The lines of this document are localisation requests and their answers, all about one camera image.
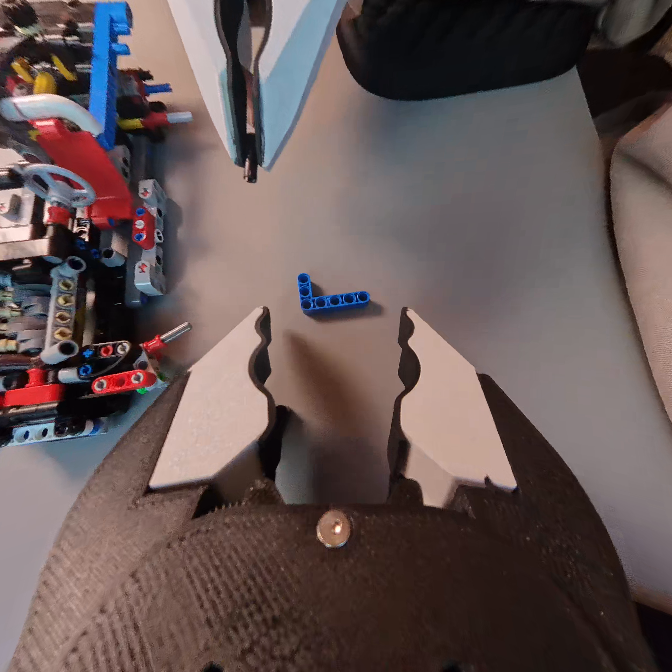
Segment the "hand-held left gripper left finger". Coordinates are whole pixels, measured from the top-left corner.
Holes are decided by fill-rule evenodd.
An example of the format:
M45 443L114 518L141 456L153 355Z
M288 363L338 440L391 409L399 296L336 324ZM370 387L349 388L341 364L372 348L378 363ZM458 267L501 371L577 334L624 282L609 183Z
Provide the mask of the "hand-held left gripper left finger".
M256 480L275 480L288 411L266 388L271 341L269 308L256 307L191 367L151 491L210 485L233 503Z

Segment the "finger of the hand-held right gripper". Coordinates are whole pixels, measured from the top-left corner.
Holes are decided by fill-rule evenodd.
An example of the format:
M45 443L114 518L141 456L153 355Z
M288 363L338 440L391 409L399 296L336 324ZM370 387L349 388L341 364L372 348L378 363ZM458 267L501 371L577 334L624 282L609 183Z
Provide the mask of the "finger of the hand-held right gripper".
M255 59L259 165L269 171L289 141L347 1L267 1Z
M169 1L191 70L223 146L236 165L246 156L247 90L238 50L243 2Z

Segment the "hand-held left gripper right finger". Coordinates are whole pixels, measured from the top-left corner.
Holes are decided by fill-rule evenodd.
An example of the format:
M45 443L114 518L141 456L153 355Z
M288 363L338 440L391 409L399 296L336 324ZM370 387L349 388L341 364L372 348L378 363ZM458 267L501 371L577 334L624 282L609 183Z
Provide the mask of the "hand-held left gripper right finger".
M414 310L399 322L398 377L388 439L391 485L448 507L460 486L514 492L516 477L475 367Z

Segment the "blue L-shaped lego beam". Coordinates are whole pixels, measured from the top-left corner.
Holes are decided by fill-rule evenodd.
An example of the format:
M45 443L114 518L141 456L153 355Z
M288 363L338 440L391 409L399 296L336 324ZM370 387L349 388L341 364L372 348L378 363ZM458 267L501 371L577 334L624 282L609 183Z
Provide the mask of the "blue L-shaped lego beam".
M370 294L367 291L319 296L315 294L315 286L307 273L298 274L297 287L300 308L305 315L340 313L355 308L363 308L370 303Z

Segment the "lego car model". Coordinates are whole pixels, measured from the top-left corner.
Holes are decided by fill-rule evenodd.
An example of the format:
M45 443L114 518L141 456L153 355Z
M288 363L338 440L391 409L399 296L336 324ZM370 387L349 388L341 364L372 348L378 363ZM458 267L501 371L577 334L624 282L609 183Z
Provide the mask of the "lego car model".
M1 2L1 447L107 431L161 390L134 311L166 294L167 197L155 180L171 112L123 68L126 2Z

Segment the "person's right forearm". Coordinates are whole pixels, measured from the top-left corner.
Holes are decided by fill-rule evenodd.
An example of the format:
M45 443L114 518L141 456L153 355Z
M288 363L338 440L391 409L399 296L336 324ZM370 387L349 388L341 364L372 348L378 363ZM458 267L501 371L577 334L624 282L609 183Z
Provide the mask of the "person's right forearm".
M606 44L648 50L671 27L671 1L603 1L595 35Z

